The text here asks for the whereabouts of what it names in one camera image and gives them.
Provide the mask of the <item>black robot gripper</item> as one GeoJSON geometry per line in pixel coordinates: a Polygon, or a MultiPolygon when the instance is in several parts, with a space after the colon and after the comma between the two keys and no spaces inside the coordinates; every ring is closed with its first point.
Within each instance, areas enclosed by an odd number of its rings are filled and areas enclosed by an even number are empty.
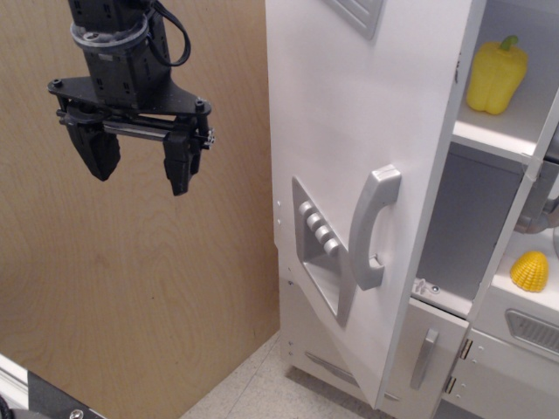
{"type": "Polygon", "coordinates": [[[102,182],[114,172],[121,158],[115,134],[163,141],[173,195],[187,193],[201,149],[213,145],[215,134],[207,120],[210,103],[171,78],[175,62],[164,26],[134,24],[108,31],[74,24],[70,33],[89,73],[54,79],[48,91],[58,98],[57,114],[89,172],[102,182]]]}

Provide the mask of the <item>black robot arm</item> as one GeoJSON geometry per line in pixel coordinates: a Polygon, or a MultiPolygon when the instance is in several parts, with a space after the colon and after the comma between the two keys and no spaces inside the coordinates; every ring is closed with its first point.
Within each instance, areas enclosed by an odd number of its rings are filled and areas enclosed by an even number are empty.
{"type": "Polygon", "coordinates": [[[187,193],[203,150],[214,143],[211,105],[178,86],[174,67],[190,57],[169,53],[165,23],[182,34],[180,20],[159,1],[71,1],[71,35],[83,51],[86,77],[54,79],[48,90],[57,115],[90,173],[105,181],[120,158],[121,135],[159,141],[175,196],[187,193]]]}

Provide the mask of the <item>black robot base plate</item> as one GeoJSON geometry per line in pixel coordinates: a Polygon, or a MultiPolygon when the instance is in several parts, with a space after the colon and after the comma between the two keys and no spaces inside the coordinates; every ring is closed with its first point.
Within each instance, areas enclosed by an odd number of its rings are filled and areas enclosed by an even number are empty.
{"type": "Polygon", "coordinates": [[[2,418],[105,418],[65,391],[1,355],[2,418]]]}

